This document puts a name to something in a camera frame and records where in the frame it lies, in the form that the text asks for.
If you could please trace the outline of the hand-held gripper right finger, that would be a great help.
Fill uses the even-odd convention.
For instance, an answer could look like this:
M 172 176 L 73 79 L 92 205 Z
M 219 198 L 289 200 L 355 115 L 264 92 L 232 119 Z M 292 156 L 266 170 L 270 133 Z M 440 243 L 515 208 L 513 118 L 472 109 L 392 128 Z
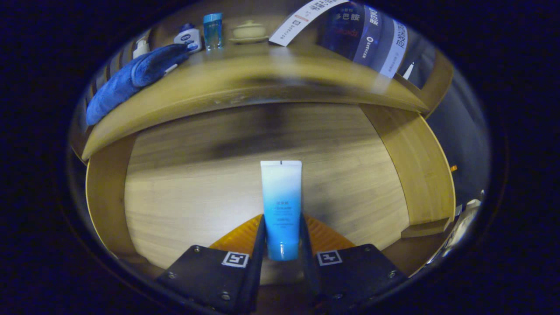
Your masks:
M 376 303 L 408 280 L 374 245 L 319 250 L 318 241 L 340 242 L 334 234 L 312 241 L 312 228 L 300 219 L 301 262 L 314 309 L 360 309 Z

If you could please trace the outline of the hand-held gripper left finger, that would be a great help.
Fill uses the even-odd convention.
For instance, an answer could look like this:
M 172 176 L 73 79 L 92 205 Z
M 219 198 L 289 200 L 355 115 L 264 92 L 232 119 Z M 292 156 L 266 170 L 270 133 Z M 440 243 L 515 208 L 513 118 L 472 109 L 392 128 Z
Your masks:
M 255 231 L 251 254 L 193 245 L 156 278 L 156 283 L 220 313 L 256 311 L 266 222 L 258 215 L 240 228 Z

